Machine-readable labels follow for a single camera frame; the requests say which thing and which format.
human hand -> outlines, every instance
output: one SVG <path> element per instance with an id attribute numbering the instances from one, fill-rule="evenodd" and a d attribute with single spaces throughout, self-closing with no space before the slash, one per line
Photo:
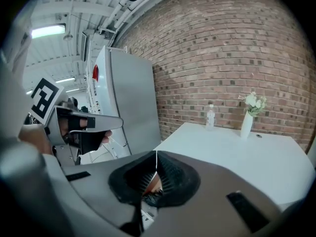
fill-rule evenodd
<path id="1" fill-rule="evenodd" d="M 81 128 L 87 127 L 87 123 L 88 121 L 86 119 L 80 119 Z M 61 136 L 65 136 L 68 133 L 68 120 L 66 118 L 60 118 L 58 120 L 58 124 L 59 124 Z M 110 141 L 109 137 L 111 135 L 112 135 L 111 131 L 106 131 L 101 143 L 108 143 Z"/>
<path id="2" fill-rule="evenodd" d="M 66 135 L 68 133 L 68 120 L 66 118 L 60 118 L 58 123 L 61 135 Z M 87 126 L 87 120 L 81 119 L 80 126 L 85 128 Z M 111 135 L 112 132 L 107 131 L 101 143 L 108 143 Z M 34 145 L 42 154 L 53 154 L 52 145 L 46 136 L 44 126 L 42 124 L 23 125 L 19 134 L 19 139 Z"/>

ceiling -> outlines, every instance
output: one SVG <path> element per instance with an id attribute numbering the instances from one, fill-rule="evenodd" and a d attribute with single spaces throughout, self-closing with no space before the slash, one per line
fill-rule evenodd
<path id="1" fill-rule="evenodd" d="M 87 50 L 91 45 L 91 59 L 94 63 L 100 49 L 108 45 L 113 33 L 100 32 L 107 19 L 121 0 L 38 0 L 31 16 L 33 29 L 52 24 L 66 24 L 66 33 L 33 39 L 29 47 L 26 67 L 23 77 L 25 91 L 33 90 L 43 76 L 50 76 L 55 81 L 75 77 L 75 81 L 63 82 L 66 90 L 79 88 L 85 90 Z M 138 17 L 161 0 L 149 0 L 141 4 L 137 12 L 117 31 L 122 34 Z M 116 30 L 115 22 L 127 10 L 122 7 L 113 22 L 107 26 L 109 30 Z M 63 37 L 70 32 L 70 41 Z"/>

fluorescent light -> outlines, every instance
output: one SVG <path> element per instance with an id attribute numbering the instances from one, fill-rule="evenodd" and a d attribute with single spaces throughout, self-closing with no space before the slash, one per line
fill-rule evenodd
<path id="1" fill-rule="evenodd" d="M 63 80 L 56 81 L 56 83 L 65 82 L 65 81 L 73 81 L 73 80 L 75 80 L 75 79 L 76 79 L 76 78 L 71 77 L 71 78 L 68 78 L 68 79 L 63 79 Z"/>
<path id="2" fill-rule="evenodd" d="M 48 35 L 54 34 L 64 34 L 65 33 L 65 25 L 54 25 L 54 26 L 47 26 L 42 28 L 37 28 L 32 30 L 32 38 L 39 38 Z"/>
<path id="3" fill-rule="evenodd" d="M 72 92 L 72 91 L 77 91 L 77 90 L 80 90 L 79 88 L 78 89 L 70 89 L 70 90 L 67 90 L 66 92 Z"/>

water bottle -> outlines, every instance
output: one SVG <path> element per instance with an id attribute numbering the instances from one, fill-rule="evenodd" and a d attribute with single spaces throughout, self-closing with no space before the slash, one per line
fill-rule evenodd
<path id="1" fill-rule="evenodd" d="M 206 130 L 211 131 L 214 127 L 215 123 L 215 112 L 214 112 L 214 105 L 209 105 L 209 111 L 207 112 L 206 118 Z"/>

white vase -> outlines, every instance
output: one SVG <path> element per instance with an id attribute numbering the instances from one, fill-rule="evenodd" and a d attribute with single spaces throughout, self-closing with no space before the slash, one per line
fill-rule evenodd
<path id="1" fill-rule="evenodd" d="M 246 113 L 245 118 L 243 119 L 240 136 L 242 139 L 247 139 L 251 128 L 253 124 L 253 116 L 249 114 L 249 112 Z"/>

